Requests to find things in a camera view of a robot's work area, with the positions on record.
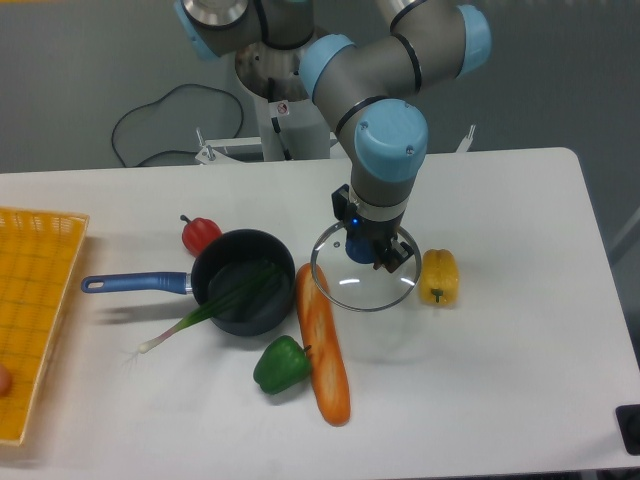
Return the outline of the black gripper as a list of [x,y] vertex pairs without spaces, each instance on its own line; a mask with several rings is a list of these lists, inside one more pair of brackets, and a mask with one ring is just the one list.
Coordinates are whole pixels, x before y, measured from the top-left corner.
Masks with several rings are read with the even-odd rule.
[[347,184],[331,195],[335,218],[346,230],[347,254],[374,254],[373,268],[394,273],[411,258],[411,246],[399,241],[406,201],[377,206],[366,202]]

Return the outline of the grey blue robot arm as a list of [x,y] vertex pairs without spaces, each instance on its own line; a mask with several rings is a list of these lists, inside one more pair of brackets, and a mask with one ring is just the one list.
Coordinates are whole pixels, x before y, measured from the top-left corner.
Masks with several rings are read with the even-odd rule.
[[408,99],[488,60],[484,14],[448,1],[381,1],[389,33],[359,47],[320,29],[309,1],[178,1],[174,9],[201,57],[233,56],[263,122],[266,156],[308,156],[310,130],[285,122],[302,108],[323,139],[337,139],[351,162],[349,183],[332,196],[348,257],[394,271],[415,255],[399,239],[400,223],[429,133]]

